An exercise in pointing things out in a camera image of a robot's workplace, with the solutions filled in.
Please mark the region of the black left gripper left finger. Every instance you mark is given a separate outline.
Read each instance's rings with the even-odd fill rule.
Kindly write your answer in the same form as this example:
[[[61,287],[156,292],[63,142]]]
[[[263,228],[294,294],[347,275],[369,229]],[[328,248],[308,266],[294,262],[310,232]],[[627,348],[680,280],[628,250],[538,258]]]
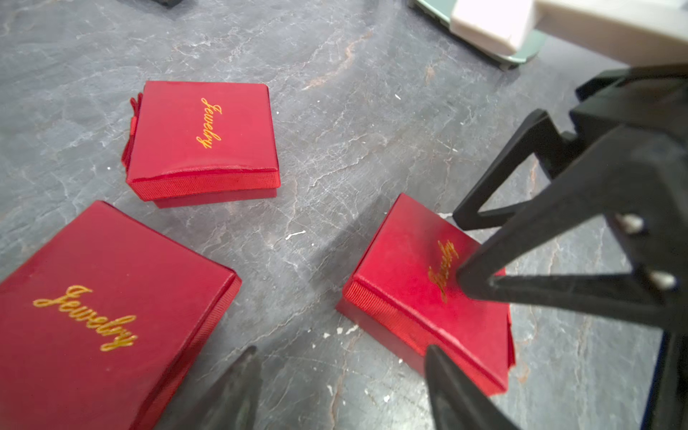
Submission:
[[[163,419],[163,429],[252,429],[263,385],[256,345],[247,347],[202,396]]]

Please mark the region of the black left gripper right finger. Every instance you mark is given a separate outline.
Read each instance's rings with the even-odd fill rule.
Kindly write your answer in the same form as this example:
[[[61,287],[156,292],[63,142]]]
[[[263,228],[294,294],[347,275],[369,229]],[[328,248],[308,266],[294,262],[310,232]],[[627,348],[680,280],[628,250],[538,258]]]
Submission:
[[[438,346],[426,350],[425,373],[436,429],[518,428]]]

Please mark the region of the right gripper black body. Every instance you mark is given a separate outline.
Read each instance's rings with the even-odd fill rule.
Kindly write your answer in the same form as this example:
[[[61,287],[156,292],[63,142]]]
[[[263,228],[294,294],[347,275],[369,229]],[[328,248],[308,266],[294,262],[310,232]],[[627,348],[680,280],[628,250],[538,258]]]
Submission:
[[[620,126],[664,134],[687,150],[687,65],[609,70],[576,90],[569,160]]]

